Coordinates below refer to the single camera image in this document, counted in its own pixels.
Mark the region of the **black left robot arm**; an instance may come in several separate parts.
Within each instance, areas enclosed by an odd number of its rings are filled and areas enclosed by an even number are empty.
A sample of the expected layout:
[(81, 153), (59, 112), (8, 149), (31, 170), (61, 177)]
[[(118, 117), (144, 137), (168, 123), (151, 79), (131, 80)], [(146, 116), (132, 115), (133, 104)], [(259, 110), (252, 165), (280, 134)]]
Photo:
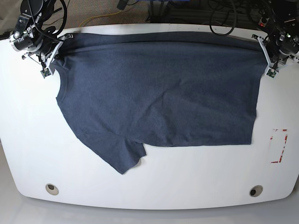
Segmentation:
[(299, 2), (297, 0), (270, 0), (270, 18), (273, 31), (269, 35), (275, 56), (286, 58), (299, 54)]

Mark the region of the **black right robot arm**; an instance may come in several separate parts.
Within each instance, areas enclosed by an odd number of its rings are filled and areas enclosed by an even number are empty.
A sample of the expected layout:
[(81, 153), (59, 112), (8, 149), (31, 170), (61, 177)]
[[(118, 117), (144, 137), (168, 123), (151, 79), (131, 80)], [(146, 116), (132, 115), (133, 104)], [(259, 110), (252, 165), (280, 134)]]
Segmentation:
[[(21, 2), (21, 14), (9, 36), (12, 47), (16, 51), (26, 50), (42, 57), (50, 53), (54, 44), (60, 42), (58, 36), (66, 25), (67, 5), (61, 0), (62, 6), (55, 9), (55, 3), (55, 0), (23, 0)], [(48, 26), (43, 29), (44, 23), (61, 10), (63, 17), (60, 28)]]

